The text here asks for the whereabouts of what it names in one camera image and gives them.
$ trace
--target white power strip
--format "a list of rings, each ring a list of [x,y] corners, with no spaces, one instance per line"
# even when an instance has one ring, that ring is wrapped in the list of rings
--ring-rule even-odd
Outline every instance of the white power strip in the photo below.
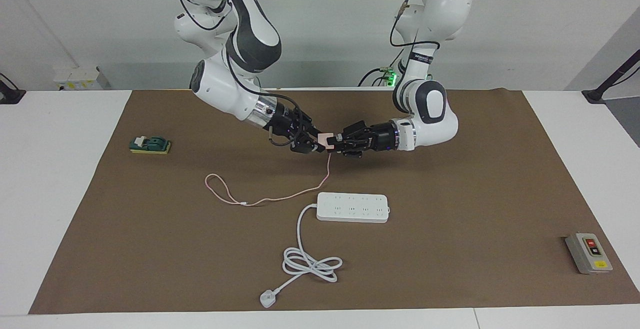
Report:
[[[389,219],[387,197],[381,194],[318,194],[316,217],[329,222],[386,223]]]

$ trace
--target switch box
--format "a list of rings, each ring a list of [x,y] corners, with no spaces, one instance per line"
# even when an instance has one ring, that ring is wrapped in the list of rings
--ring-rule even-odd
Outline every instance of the switch box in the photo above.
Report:
[[[600,274],[613,270],[595,234],[575,233],[565,238],[573,261],[582,274]]]

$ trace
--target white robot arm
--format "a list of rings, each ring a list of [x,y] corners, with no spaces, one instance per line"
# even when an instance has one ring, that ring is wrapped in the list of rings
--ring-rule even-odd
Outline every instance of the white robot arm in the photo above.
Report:
[[[281,56],[281,39],[258,0],[194,1],[200,4],[197,10],[191,14],[184,7],[185,13],[174,22],[180,37],[208,57],[194,70],[190,89],[218,110],[288,138],[281,146],[289,145],[292,151],[302,153],[324,151],[318,143],[319,131],[294,101],[254,85],[256,74]],[[210,6],[220,1],[228,5]],[[458,35],[473,0],[422,0],[424,5],[408,5],[408,1],[402,4],[394,24],[403,44],[391,42],[405,48],[398,62],[402,79],[395,86],[393,103],[408,116],[372,126],[363,121],[352,124],[327,140],[333,145],[330,151],[359,158],[367,150],[413,151],[456,135],[458,119],[446,90],[438,81],[426,78],[439,42]],[[226,40],[220,37],[228,32]],[[291,101],[295,109],[275,98]]]

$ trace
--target white cable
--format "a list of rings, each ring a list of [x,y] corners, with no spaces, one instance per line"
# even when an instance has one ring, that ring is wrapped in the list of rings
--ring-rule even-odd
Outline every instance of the white cable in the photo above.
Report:
[[[320,184],[318,184],[316,187],[313,188],[308,188],[306,190],[302,190],[299,191],[293,195],[289,195],[289,196],[285,196],[285,197],[276,197],[276,198],[271,198],[271,197],[265,197],[265,199],[260,199],[258,201],[256,201],[255,203],[249,204],[246,201],[238,201],[235,199],[235,197],[233,197],[231,195],[231,192],[229,190],[229,186],[227,186],[227,183],[225,182],[224,179],[222,179],[221,176],[219,176],[218,174],[215,174],[214,172],[212,172],[211,174],[207,175],[204,178],[204,185],[206,186],[206,188],[208,188],[208,190],[211,191],[211,193],[213,193],[213,195],[215,195],[215,197],[217,197],[218,199],[220,199],[221,202],[227,203],[231,206],[243,206],[243,207],[253,207],[253,206],[257,206],[260,203],[263,202],[279,202],[281,200],[286,200],[286,199],[292,199],[294,197],[297,197],[298,195],[302,195],[308,192],[313,192],[314,190],[318,190],[320,189],[320,187],[322,187],[322,185],[327,181],[327,179],[329,179],[329,164],[331,163],[331,153],[329,153],[329,158],[327,158],[326,160],[326,176],[324,177],[324,179],[322,179],[322,181],[320,181]],[[218,195],[218,193],[213,190],[213,188],[209,185],[209,179],[211,177],[215,177],[218,180],[220,180],[220,182],[222,182],[222,185],[224,185],[224,188],[226,189],[226,195],[228,195],[229,199],[231,199],[231,201],[226,200],[224,198],[222,198],[220,195]]]
[[[284,259],[282,260],[282,270],[286,274],[293,275],[291,279],[282,283],[275,290],[265,290],[260,295],[260,302],[263,307],[268,308],[276,302],[276,295],[279,294],[286,286],[290,285],[302,277],[304,274],[313,274],[318,278],[323,279],[329,283],[335,283],[338,281],[335,270],[343,265],[343,259],[337,256],[329,256],[322,260],[316,260],[313,256],[307,254],[302,247],[302,236],[300,235],[300,225],[302,223],[302,217],[310,208],[318,208],[317,204],[309,204],[302,209],[300,215],[297,217],[297,225],[295,227],[295,233],[297,234],[297,247],[288,247],[284,251]]]

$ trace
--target white table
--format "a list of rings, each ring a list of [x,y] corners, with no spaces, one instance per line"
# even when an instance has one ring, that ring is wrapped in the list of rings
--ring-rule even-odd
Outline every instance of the white table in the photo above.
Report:
[[[130,94],[29,92],[0,106],[0,328],[640,328],[640,304],[27,315]],[[525,96],[640,288],[640,148],[579,92]]]

